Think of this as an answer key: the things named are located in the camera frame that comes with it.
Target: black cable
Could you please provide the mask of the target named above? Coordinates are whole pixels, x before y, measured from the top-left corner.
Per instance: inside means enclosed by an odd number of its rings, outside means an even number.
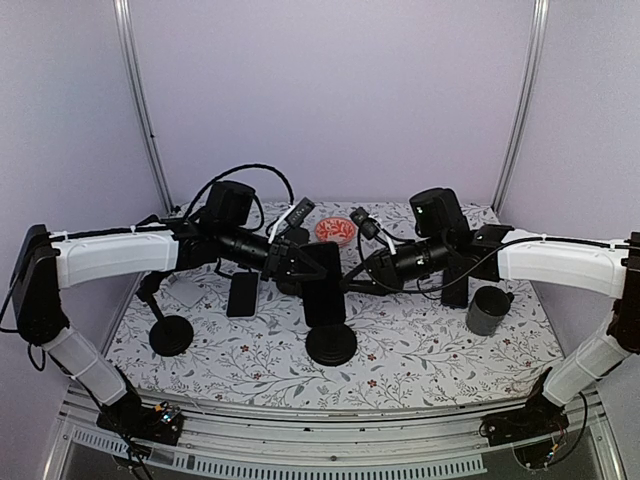
[[[416,243],[415,240],[411,239],[411,238],[400,238],[400,237],[396,237],[393,233],[391,233],[389,230],[387,230],[386,228],[384,228],[382,225],[380,225],[379,222],[376,221],[376,224],[378,225],[378,228],[380,230],[382,230],[382,232],[389,237],[391,240],[395,240],[396,242],[400,242],[400,243]]]
[[[582,427],[580,428],[580,433],[578,434],[578,438],[576,438],[576,441],[573,442],[573,445],[571,445],[571,448],[569,450],[567,450],[567,453],[565,453],[562,457],[558,458],[557,460],[555,459],[556,457],[554,457],[554,459],[551,460],[551,462],[549,462],[548,466],[552,467],[553,465],[557,465],[560,462],[564,462],[569,455],[571,455],[573,452],[575,452],[576,448],[578,448],[578,445],[580,444],[580,440],[582,440],[582,437],[584,436],[584,432],[587,429],[587,419],[589,417],[589,405],[587,403],[587,398],[584,396],[584,394],[582,392],[579,392],[580,397],[582,397],[582,404],[584,405],[584,418],[582,419]],[[540,467],[540,468],[534,468],[532,470],[541,470],[545,467]]]
[[[167,230],[171,230],[171,229],[165,225],[162,225],[162,226],[154,226],[154,227],[147,227],[147,226],[134,227],[133,231],[135,233],[148,233],[148,232],[164,232]],[[57,235],[55,237],[50,237],[45,242],[42,242],[42,244],[53,243],[53,242],[63,242],[65,240],[79,240],[81,238],[103,237],[105,235],[119,235],[124,233],[132,233],[131,227],[116,227],[116,228],[109,228],[106,230],[88,230],[85,232],[69,233],[68,235]],[[37,245],[33,247],[33,250],[38,248],[38,246],[42,246],[42,245]]]
[[[599,247],[599,248],[611,248],[611,245],[608,244],[608,243],[597,242],[597,241],[593,241],[593,240],[583,240],[583,239],[579,239],[579,238],[542,237],[542,236],[540,236],[540,237],[518,238],[518,239],[512,240],[510,242],[503,243],[502,245],[496,247],[491,252],[489,252],[487,255],[485,255],[483,258],[481,258],[476,264],[471,266],[468,270],[466,270],[464,273],[462,273],[459,277],[451,280],[449,283],[444,284],[444,285],[440,285],[440,286],[437,286],[437,287],[432,287],[432,288],[429,288],[427,290],[410,290],[410,289],[399,289],[399,288],[390,287],[388,285],[383,284],[378,279],[376,279],[369,269],[366,269],[366,270],[367,270],[367,273],[369,274],[369,277],[371,278],[371,280],[373,280],[374,283],[377,283],[381,287],[386,288],[387,290],[389,290],[391,292],[408,293],[408,294],[411,294],[411,295],[423,295],[425,293],[437,292],[439,290],[443,290],[445,288],[449,288],[449,287],[457,284],[458,282],[466,279],[471,273],[473,273],[477,268],[479,268],[480,265],[482,265],[483,263],[487,262],[491,257],[493,257],[498,252],[500,252],[501,250],[504,250],[507,247],[511,247],[513,245],[518,245],[520,243],[531,243],[531,242],[542,242],[542,241],[558,242],[558,243],[573,243],[573,244],[578,244],[578,245],[589,245],[589,246],[592,246],[592,247]],[[361,228],[358,228],[357,247],[358,247],[357,250],[358,250],[358,255],[360,257],[360,261],[364,264],[365,263],[365,258],[364,258],[364,254],[362,253],[362,229]],[[628,245],[616,245],[615,246],[615,248],[618,248],[618,247],[622,248],[622,249],[625,249],[625,248],[635,249],[636,248],[636,247],[630,247]]]
[[[35,368],[37,371],[44,372],[44,369],[47,367],[47,354],[44,351],[44,349],[40,347],[41,349],[40,352],[42,354],[42,357],[40,360],[40,365],[38,365],[35,359],[33,358],[33,352],[31,351],[32,348],[33,348],[32,343],[27,345],[27,355],[29,356],[29,361],[31,362],[31,365],[33,365],[33,368]]]
[[[429,300],[431,300],[432,302],[435,302],[437,300],[439,300],[438,298],[435,297],[430,297],[429,295],[427,295],[426,293],[424,293],[424,291],[422,290],[422,286],[420,285],[420,282],[422,280],[426,280],[429,277],[429,275],[423,275],[422,277],[418,278],[416,280],[416,287],[418,287],[418,290],[420,290],[422,292],[422,296],[424,298],[428,298]]]
[[[260,212],[260,223],[257,227],[253,227],[248,229],[249,232],[257,232],[264,226],[264,210],[262,209],[262,203],[257,195],[253,196],[253,199],[256,201],[256,205],[258,206],[258,211]]]
[[[209,180],[207,182],[207,184],[200,189],[200,191],[196,194],[196,196],[193,198],[193,200],[191,200],[191,203],[189,204],[189,206],[185,210],[184,214],[182,215],[182,218],[183,219],[189,218],[189,216],[191,215],[191,212],[193,212],[193,209],[195,208],[195,206],[198,203],[198,201],[200,200],[200,198],[202,198],[202,196],[205,194],[205,192],[214,183],[222,180],[225,177],[228,177],[232,173],[239,172],[241,170],[250,170],[250,169],[254,169],[254,168],[258,169],[258,170],[268,170],[270,172],[275,173],[280,178],[280,180],[282,180],[282,183],[284,183],[284,186],[287,189],[287,193],[289,194],[289,204],[293,205],[293,203],[295,202],[295,196],[293,195],[293,188],[291,187],[291,184],[289,183],[289,180],[287,179],[287,177],[285,177],[284,174],[280,170],[278,170],[275,167],[272,167],[271,165],[264,165],[262,163],[249,163],[249,164],[238,165],[237,167],[230,168],[229,170],[226,170],[226,171],[222,172],[220,175],[217,175],[217,176],[213,177],[211,180]]]
[[[4,297],[4,302],[2,302],[2,310],[0,310],[0,325],[2,324],[2,320],[4,320],[4,314],[7,311],[7,307],[9,306],[9,302],[11,301],[11,296],[13,295],[13,291],[16,288],[16,284],[18,283],[18,276],[11,282],[11,286],[9,287],[9,291],[7,292],[7,296]],[[18,333],[18,330],[13,328],[2,328],[0,327],[0,333]]]
[[[116,425],[115,422],[111,419],[111,417],[104,411],[104,409],[102,408],[102,405],[100,404],[98,399],[95,397],[95,395],[91,392],[91,390],[89,390],[84,383],[82,383],[80,381],[78,381],[78,383],[80,385],[82,385],[82,388],[85,389],[85,391],[87,392],[87,394],[89,395],[91,400],[93,400],[93,403],[96,404],[96,407],[98,407],[98,410],[100,411],[100,413],[102,413],[104,418],[107,419],[107,421],[111,425],[111,428],[113,429],[113,431],[116,432],[118,434],[118,436],[122,439],[122,441],[127,445],[127,448],[129,449],[129,451],[127,452],[127,455],[129,456],[129,459],[131,459],[131,453],[133,453],[133,455],[135,455],[136,460],[138,460],[138,464],[139,465],[138,465],[138,467],[134,467],[134,468],[142,468],[142,471],[144,471],[145,475],[147,476],[147,479],[148,480],[153,480],[153,476],[151,475],[151,472],[149,471],[149,469],[147,468],[145,463],[142,461],[142,457],[140,457],[140,454],[138,453],[138,451],[135,448],[137,446],[136,443],[131,441],[131,438],[128,435],[122,433],[122,429],[120,428],[120,426]],[[138,472],[136,472],[134,469],[131,469],[130,471],[131,471],[131,473],[134,474],[134,476],[138,480],[143,480],[142,477],[140,477],[138,475]]]
[[[267,225],[267,228],[264,229],[264,232],[265,232],[266,235],[271,235],[271,229],[273,228],[273,226],[278,221],[278,218],[280,218],[280,217],[276,217],[276,219],[273,222],[271,222],[269,225]]]

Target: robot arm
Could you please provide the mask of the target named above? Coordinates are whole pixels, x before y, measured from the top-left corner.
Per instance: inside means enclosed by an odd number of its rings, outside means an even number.
[[[490,233],[485,227],[476,239]],[[543,237],[512,230],[502,239]],[[498,252],[498,275],[506,280],[534,280],[584,288],[615,300],[612,312],[587,340],[538,379],[524,407],[485,417],[491,444],[518,441],[568,425],[563,407],[580,391],[601,379],[632,353],[640,352],[637,317],[640,312],[640,234],[630,240],[582,243],[536,241],[508,246]]]
[[[87,388],[102,405],[101,426],[116,425],[127,435],[175,444],[182,426],[179,412],[142,406],[124,375],[71,325],[59,289],[115,275],[171,270],[179,243],[161,224],[82,235],[50,234],[44,225],[27,232],[12,276],[18,333]]]
[[[133,437],[175,444],[182,417],[166,406],[142,406],[122,372],[70,324],[62,310],[60,289],[151,271],[141,290],[144,301],[162,316],[153,293],[167,272],[197,268],[219,258],[256,268],[262,271],[263,279],[302,281],[325,275],[326,270],[297,245],[284,238],[269,242],[240,226],[246,221],[253,198],[243,200],[244,208],[238,211],[239,192],[246,188],[232,182],[216,184],[211,195],[224,195],[224,202],[218,202],[217,209],[203,209],[195,219],[181,217],[77,234],[51,234],[44,225],[35,225],[27,232],[12,276],[11,298],[18,333],[30,345],[42,347],[71,378],[89,390],[102,406],[102,417],[107,417],[102,422],[99,419],[99,426],[113,429],[117,425],[118,430]],[[295,218],[287,217],[288,224],[299,225],[312,208],[305,199],[295,209]],[[293,264],[306,268],[296,271],[291,268]]]

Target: white cable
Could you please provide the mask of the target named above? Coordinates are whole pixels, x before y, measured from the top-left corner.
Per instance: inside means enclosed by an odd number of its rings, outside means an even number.
[[[278,233],[278,228],[280,227],[280,224],[284,221],[286,216],[293,211],[294,208],[296,208],[295,205],[291,205],[289,208],[287,208],[287,210],[282,215],[280,215],[280,217],[278,217],[278,220],[276,220],[276,223],[273,224],[273,228],[271,229],[271,233],[269,234],[270,244],[273,243],[273,241],[276,239],[276,234]]]

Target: small bowl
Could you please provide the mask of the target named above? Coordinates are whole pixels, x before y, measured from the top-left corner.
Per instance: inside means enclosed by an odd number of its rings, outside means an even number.
[[[336,242],[341,247],[356,236],[356,226],[348,218],[329,217],[316,225],[316,237],[320,242]]]

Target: black phone stand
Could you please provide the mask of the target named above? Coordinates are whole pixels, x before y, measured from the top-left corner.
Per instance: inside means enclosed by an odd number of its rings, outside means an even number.
[[[347,314],[340,286],[339,247],[333,242],[326,242],[301,248],[327,269],[325,279],[302,284],[305,322],[311,327],[305,347],[316,363],[337,367],[351,360],[358,349],[356,334],[344,323]]]

